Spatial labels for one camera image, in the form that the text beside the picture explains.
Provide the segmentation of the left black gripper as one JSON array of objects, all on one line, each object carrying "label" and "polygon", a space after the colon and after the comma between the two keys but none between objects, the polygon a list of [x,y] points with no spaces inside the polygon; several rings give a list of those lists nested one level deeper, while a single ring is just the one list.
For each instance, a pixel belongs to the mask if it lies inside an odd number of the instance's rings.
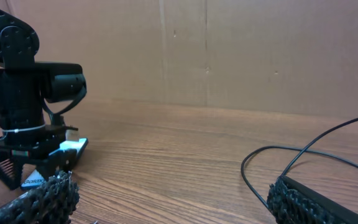
[{"label": "left black gripper", "polygon": [[68,131],[76,132],[78,128],[51,124],[28,127],[1,125],[0,128],[0,180],[10,190],[19,188],[24,166],[12,157],[44,159],[35,168],[45,180],[56,172],[68,172],[74,168],[77,161],[76,149],[57,151],[48,157],[47,154],[59,148],[60,143],[66,140]]}]

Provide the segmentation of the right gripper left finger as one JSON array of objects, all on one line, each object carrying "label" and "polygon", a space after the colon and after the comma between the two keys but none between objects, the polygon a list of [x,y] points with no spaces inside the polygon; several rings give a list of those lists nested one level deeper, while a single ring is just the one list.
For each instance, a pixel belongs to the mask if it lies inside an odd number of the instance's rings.
[{"label": "right gripper left finger", "polygon": [[70,223],[80,200],[71,172],[61,171],[0,207],[0,224]]}]

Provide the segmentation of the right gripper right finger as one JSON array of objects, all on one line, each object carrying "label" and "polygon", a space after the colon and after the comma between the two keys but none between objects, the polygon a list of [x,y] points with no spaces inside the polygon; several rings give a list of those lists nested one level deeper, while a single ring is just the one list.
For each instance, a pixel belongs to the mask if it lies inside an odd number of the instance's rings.
[{"label": "right gripper right finger", "polygon": [[267,206],[279,224],[358,224],[357,213],[287,176],[270,186]]}]

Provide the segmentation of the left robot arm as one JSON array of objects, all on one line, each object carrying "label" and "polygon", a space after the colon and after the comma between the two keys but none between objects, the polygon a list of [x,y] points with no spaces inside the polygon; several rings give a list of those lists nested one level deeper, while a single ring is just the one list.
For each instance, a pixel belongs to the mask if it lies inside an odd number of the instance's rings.
[{"label": "left robot arm", "polygon": [[87,93],[76,63],[38,62],[40,42],[24,21],[0,10],[0,180],[31,189],[76,166],[88,140],[51,103],[74,108]]}]

